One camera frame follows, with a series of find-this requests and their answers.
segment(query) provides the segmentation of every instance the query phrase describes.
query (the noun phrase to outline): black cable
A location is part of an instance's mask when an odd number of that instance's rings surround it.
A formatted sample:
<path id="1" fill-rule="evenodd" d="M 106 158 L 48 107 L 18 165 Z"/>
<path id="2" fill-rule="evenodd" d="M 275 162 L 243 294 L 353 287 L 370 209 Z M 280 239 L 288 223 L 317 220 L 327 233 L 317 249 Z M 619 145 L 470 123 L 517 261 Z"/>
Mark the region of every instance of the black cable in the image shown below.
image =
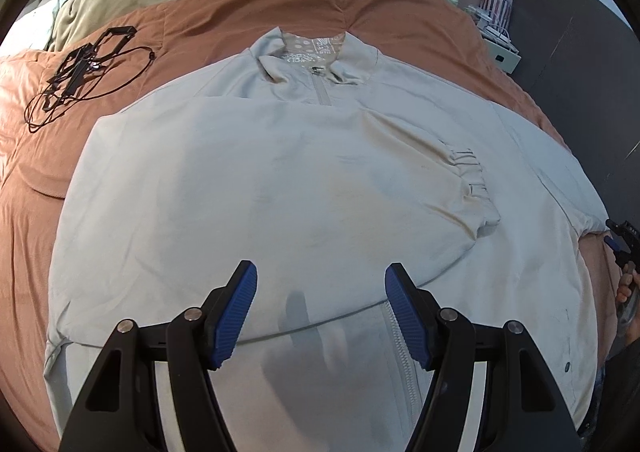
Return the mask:
<path id="1" fill-rule="evenodd" d="M 89 94 L 98 86 L 98 84 L 100 84 L 104 76 L 107 73 L 109 73 L 111 69 L 111 65 L 113 64 L 113 62 L 117 57 L 130 54 L 131 52 L 135 52 L 136 50 L 146 50 L 149 54 L 149 59 L 145 64 L 145 67 L 142 68 L 142 70 L 138 71 L 138 73 L 136 73 L 132 78 L 127 80 L 124 84 L 121 84 L 120 86 L 116 87 L 115 89 L 112 89 L 106 93 L 101 93 L 99 95 L 89 96 Z M 104 71 L 102 72 L 102 74 L 97 76 L 96 82 L 83 95 L 79 97 L 76 97 L 73 95 L 66 96 L 66 97 L 56 95 L 56 91 L 58 91 L 58 89 L 60 88 L 60 84 L 64 80 L 71 79 L 74 76 L 73 69 L 76 67 L 76 65 L 73 65 L 71 68 L 66 68 L 66 70 L 62 71 L 60 74 L 57 74 L 52 79 L 50 79 L 49 86 L 47 87 L 47 89 L 38 93 L 36 96 L 34 96 L 29 101 L 26 108 L 24 109 L 24 121 L 29 127 L 29 132 L 32 134 L 36 133 L 37 131 L 42 129 L 45 125 L 51 124 L 52 122 L 56 121 L 78 102 L 85 102 L 88 100 L 103 98 L 103 97 L 106 97 L 107 95 L 115 93 L 116 91 L 119 91 L 122 88 L 128 86 L 135 79 L 140 77 L 148 69 L 148 67 L 151 66 L 151 63 L 153 63 L 154 60 L 156 60 L 156 53 L 149 46 L 136 46 L 135 48 L 131 48 L 124 52 L 113 54 L 112 57 L 106 60 L 103 60 L 103 62 L 107 62 L 107 61 L 109 62 L 108 67 L 104 68 Z M 47 104 L 50 103 L 50 101 L 52 100 L 54 100 L 53 105 L 50 107 L 50 109 L 46 109 Z M 47 114 L 44 117 L 44 119 L 42 119 L 41 121 L 36 121 L 34 120 L 34 116 L 36 114 L 36 111 L 40 109 L 39 106 L 41 105 L 42 105 L 42 110 L 46 111 Z M 64 108 L 64 110 L 61 113 L 56 114 L 56 111 L 59 110 L 60 108 Z"/>

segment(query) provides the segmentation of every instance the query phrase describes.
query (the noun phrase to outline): person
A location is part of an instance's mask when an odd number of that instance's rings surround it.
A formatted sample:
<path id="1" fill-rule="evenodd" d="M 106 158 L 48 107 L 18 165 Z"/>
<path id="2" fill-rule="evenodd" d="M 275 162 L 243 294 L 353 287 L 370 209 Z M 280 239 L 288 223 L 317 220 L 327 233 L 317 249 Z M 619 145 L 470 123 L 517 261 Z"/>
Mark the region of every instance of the person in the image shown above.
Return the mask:
<path id="1" fill-rule="evenodd" d="M 640 273 L 626 265 L 616 292 L 616 303 L 631 296 L 631 283 L 640 288 Z M 594 393 L 601 389 L 602 397 L 594 396 L 592 407 L 597 414 L 594 429 L 583 424 L 584 452 L 631 452 L 640 450 L 640 307 L 626 329 L 625 347 L 610 356 L 598 372 Z"/>

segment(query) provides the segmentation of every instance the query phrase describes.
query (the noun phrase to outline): blue gripper pad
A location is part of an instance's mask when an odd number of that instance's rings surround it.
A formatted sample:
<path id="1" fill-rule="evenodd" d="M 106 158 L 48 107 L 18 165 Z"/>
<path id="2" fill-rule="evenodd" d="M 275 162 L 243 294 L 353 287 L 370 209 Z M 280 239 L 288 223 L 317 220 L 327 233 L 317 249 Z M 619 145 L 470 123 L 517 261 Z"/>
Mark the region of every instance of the blue gripper pad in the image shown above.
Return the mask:
<path id="1" fill-rule="evenodd" d="M 427 330 L 393 267 L 386 269 L 385 290 L 411 358 L 426 369 L 431 362 L 427 349 Z"/>
<path id="2" fill-rule="evenodd" d="M 216 327 L 216 339 L 211 356 L 215 369 L 218 369 L 234 351 L 257 288 L 258 270 L 251 263 L 240 278 L 236 291 L 231 295 Z"/>

